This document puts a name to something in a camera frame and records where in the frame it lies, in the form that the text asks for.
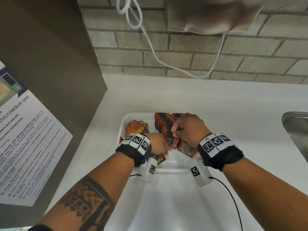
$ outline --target wristband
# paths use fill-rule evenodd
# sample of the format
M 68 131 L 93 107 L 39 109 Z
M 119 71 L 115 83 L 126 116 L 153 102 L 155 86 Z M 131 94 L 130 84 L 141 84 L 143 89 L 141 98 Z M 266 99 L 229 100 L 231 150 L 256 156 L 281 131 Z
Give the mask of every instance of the wristband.
M 236 163 L 244 157 L 243 152 L 223 133 L 210 134 L 198 144 L 197 148 L 203 164 L 220 171 L 225 164 Z
M 139 166 L 148 161 L 150 157 L 151 141 L 143 134 L 130 134 L 118 145 L 115 151 L 120 151 L 133 159 L 135 166 Z

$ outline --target white cable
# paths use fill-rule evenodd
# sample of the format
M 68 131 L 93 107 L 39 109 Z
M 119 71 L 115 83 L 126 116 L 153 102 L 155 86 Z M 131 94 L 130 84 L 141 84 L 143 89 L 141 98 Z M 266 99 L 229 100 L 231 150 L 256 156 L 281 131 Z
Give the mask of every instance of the white cable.
M 127 23 L 129 24 L 129 26 L 130 26 L 131 28 L 133 28 L 133 29 L 141 28 L 143 34 L 145 35 L 145 37 L 146 37 L 146 39 L 147 39 L 147 41 L 148 41 L 148 43 L 149 43 L 149 46 L 150 46 L 150 48 L 151 48 L 151 50 L 152 50 L 152 53 L 153 53 L 155 59 L 156 59 L 160 64 L 162 64 L 162 65 L 164 65 L 164 66 L 166 66 L 166 67 L 169 67 L 169 68 L 171 68 L 171 69 L 175 69 L 175 70 L 181 71 L 181 72 L 183 72 L 183 73 L 185 73 L 185 74 L 188 74 L 189 76 L 191 76 L 191 77 L 193 77 L 193 78 L 205 78 L 205 77 L 207 77 L 207 76 L 210 75 L 210 73 L 212 72 L 212 70 L 213 70 L 213 68 L 214 68 L 214 66 L 215 66 L 215 64 L 216 64 L 216 62 L 217 62 L 217 60 L 218 60 L 219 54 L 220 54 L 220 52 L 221 52 L 222 45 L 223 45 L 224 39 L 225 39 L 225 34 L 222 34 L 220 46 L 219 46 L 217 55 L 216 55 L 216 57 L 215 57 L 215 60 L 214 60 L 214 62 L 213 62 L 213 65 L 212 65 L 211 69 L 210 69 L 205 75 L 203 75 L 203 76 L 200 76 L 200 77 L 194 76 L 194 75 L 188 73 L 186 70 L 183 70 L 183 69 L 180 69 L 180 68 L 177 68 L 177 67 L 174 67 L 174 66 L 170 66 L 170 65 L 168 65 L 168 64 L 166 64 L 166 63 L 160 61 L 160 60 L 157 58 L 156 53 L 155 53 L 155 51 L 154 51 L 154 49 L 153 49 L 152 43 L 151 43 L 151 41 L 150 41 L 150 39 L 149 39 L 149 37 L 148 37 L 146 31 L 144 30 L 144 28 L 143 28 L 143 26 L 142 26 L 143 17 L 142 17 L 141 8 L 140 8 L 138 2 L 137 2 L 136 0 L 133 0 L 133 3 L 135 4 L 135 6 L 136 6 L 136 8 L 137 8 L 137 11 L 138 11 L 138 14 L 139 14 L 139 18 L 137 17 L 137 15 L 134 13 L 132 7 L 130 6 L 131 0 L 125 0 L 125 6 L 124 6 L 122 9 L 120 9 L 120 1 L 121 1 L 121 0 L 116 0 L 116 10 L 117 10 L 117 12 L 118 12 L 119 14 L 125 14 L 125 16 L 126 16 L 126 21 L 127 21 Z M 131 11 L 132 15 L 133 15 L 134 18 L 137 20 L 137 22 L 138 22 L 137 25 L 132 25 L 132 24 L 131 24 L 131 22 L 130 22 L 130 20 L 129 20 L 129 16 L 128 16 L 128 10 Z

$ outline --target tattoo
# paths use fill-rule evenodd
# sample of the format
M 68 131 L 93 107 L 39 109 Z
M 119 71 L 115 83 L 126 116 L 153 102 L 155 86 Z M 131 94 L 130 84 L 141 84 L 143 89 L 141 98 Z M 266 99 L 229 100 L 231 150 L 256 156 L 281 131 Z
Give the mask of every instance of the tattoo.
M 115 208 L 109 194 L 90 177 L 79 181 L 60 203 L 77 211 L 78 217 L 82 216 L 79 231 L 102 231 Z

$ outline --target sink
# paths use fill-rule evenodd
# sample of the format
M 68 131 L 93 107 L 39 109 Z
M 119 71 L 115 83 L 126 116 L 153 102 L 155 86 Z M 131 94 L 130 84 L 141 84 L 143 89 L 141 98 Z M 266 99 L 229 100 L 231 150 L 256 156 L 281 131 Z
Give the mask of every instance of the sink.
M 308 113 L 287 112 L 282 124 L 308 163 Z

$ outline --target white brick wall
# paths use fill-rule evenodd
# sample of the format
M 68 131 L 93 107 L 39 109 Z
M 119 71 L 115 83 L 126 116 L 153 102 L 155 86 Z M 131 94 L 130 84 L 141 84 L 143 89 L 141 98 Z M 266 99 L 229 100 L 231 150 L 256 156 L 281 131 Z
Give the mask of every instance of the white brick wall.
M 221 37 L 168 32 L 164 0 L 137 0 L 158 58 L 202 76 Z M 153 57 L 139 30 L 131 29 L 115 0 L 77 0 L 102 73 L 188 77 Z M 226 35 L 210 79 L 308 84 L 308 0 L 266 0 L 242 35 Z

